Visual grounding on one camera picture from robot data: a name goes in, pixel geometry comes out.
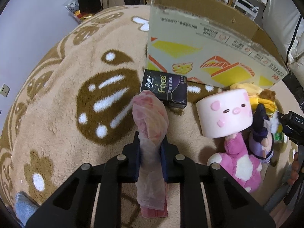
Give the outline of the person's right hand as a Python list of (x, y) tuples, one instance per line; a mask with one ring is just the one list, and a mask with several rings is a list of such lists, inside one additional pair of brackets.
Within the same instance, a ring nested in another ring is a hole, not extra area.
[(289, 185), (293, 185), (299, 177), (298, 170), (300, 168), (300, 165), (299, 165), (299, 162), (298, 162), (298, 153), (297, 152), (294, 154), (294, 161), (293, 161), (291, 166), (292, 166), (291, 175), (290, 175), (290, 178), (287, 181), (287, 183)]

